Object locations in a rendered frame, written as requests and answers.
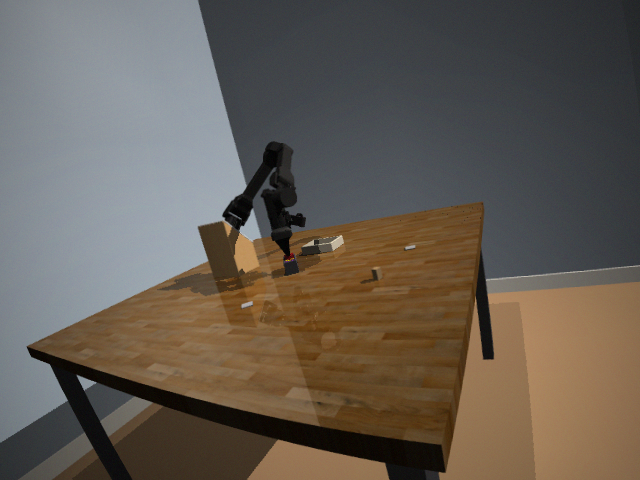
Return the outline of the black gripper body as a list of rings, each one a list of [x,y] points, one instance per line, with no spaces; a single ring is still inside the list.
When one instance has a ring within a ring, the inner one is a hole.
[[[267,214],[272,230],[272,241],[293,236],[291,226],[289,226],[289,223],[286,224],[285,221],[285,208],[267,211]]]

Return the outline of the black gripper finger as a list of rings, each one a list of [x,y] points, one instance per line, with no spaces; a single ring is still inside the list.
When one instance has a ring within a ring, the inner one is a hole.
[[[290,256],[290,247],[289,247],[289,239],[290,238],[291,238],[291,236],[287,237],[287,238],[275,240],[277,245],[281,248],[281,250],[285,253],[285,255],[287,257]]]

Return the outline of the white rectangular tray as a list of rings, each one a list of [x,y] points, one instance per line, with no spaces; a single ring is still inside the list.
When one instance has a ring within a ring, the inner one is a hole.
[[[342,236],[315,239],[301,247],[303,255],[330,252],[344,243]]]

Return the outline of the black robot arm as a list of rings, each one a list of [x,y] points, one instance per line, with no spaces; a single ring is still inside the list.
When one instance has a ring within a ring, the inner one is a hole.
[[[292,207],[296,204],[296,187],[294,186],[294,177],[290,172],[292,153],[293,150],[285,143],[272,141],[267,144],[263,153],[263,162],[257,172],[244,192],[233,199],[222,215],[231,226],[239,231],[240,227],[245,225],[253,209],[253,198],[275,167],[277,168],[270,177],[270,185],[276,190],[263,190],[261,194],[261,197],[264,197],[266,211]],[[286,211],[285,221],[286,224],[289,223],[289,226],[305,227],[306,217],[303,217],[302,213],[290,215],[289,211]]]

